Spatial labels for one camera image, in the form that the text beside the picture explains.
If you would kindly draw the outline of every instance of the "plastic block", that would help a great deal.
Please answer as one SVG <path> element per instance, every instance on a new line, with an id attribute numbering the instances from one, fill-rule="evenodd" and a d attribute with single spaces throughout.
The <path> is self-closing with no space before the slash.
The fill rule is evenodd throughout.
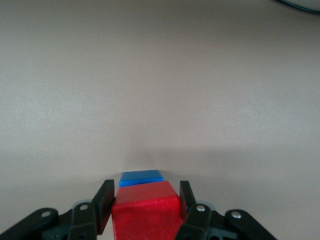
<path id="1" fill-rule="evenodd" d="M 163 180 L 164 178 L 159 170 L 126 171 L 121 175 L 119 187 L 155 183 Z"/>
<path id="2" fill-rule="evenodd" d="M 168 181 L 120 187 L 111 214 L 115 240 L 173 240 L 183 223 Z"/>

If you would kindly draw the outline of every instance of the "screw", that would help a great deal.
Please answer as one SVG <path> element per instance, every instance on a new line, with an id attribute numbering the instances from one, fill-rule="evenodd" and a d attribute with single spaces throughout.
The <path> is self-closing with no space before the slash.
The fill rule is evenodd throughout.
<path id="1" fill-rule="evenodd" d="M 80 211 L 83 211 L 83 210 L 87 210 L 88 209 L 88 205 L 87 204 L 83 204 L 80 206 Z"/>
<path id="2" fill-rule="evenodd" d="M 237 212 L 237 211 L 231 212 L 231 216 L 232 216 L 233 218 L 235 218 L 235 219 L 240 219 L 240 218 L 242 218 L 241 214 L 240 214 L 239 212 Z"/>
<path id="3" fill-rule="evenodd" d="M 45 217 L 50 216 L 50 214 L 51 214 L 51 212 L 49 212 L 49 211 L 44 211 L 43 213 L 41 213 L 41 217 L 42 217 L 42 218 L 45 218 Z"/>
<path id="4" fill-rule="evenodd" d="M 196 209 L 199 211 L 199 212 L 204 212 L 206 210 L 205 206 L 203 205 L 198 205 L 196 206 Z"/>

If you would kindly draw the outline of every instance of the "red block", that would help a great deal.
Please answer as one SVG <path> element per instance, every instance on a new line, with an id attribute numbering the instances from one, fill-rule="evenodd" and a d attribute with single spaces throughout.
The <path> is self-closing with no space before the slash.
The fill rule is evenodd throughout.
<path id="1" fill-rule="evenodd" d="M 111 214 L 115 240 L 173 240 L 183 222 L 168 181 L 120 187 Z"/>

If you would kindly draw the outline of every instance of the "gray tabletop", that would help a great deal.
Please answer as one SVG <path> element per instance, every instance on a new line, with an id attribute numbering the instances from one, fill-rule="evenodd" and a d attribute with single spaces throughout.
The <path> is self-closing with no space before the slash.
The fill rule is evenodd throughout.
<path id="1" fill-rule="evenodd" d="M 320 17 L 270 0 L 2 2 L 0 232 L 159 169 L 317 239 L 319 103 Z"/>

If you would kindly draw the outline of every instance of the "blue cube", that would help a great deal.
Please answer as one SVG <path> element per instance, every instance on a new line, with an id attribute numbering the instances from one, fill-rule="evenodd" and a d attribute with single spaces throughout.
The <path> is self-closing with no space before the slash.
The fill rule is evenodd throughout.
<path id="1" fill-rule="evenodd" d="M 138 184 L 148 184 L 163 180 L 164 178 L 159 170 L 126 171 L 121 175 L 119 187 L 121 188 Z"/>

